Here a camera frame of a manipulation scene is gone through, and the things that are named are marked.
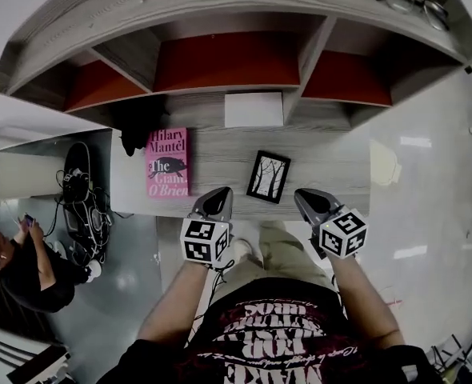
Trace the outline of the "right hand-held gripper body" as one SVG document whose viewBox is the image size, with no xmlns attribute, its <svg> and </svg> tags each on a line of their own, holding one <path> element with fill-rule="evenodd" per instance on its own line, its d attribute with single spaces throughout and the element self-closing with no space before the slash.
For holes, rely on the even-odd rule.
<svg viewBox="0 0 472 384">
<path fill-rule="evenodd" d="M 344 259 L 365 246 L 367 233 L 366 219 L 357 210 L 343 210 L 314 228 L 311 244 L 319 257 L 324 252 Z"/>
</svg>

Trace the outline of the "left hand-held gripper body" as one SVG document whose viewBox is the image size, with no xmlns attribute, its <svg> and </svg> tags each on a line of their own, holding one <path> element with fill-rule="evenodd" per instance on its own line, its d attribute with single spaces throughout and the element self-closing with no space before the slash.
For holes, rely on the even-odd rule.
<svg viewBox="0 0 472 384">
<path fill-rule="evenodd" d="M 204 265 L 226 265 L 230 251 L 232 225 L 200 214 L 190 214 L 182 221 L 180 245 L 185 260 Z"/>
</svg>

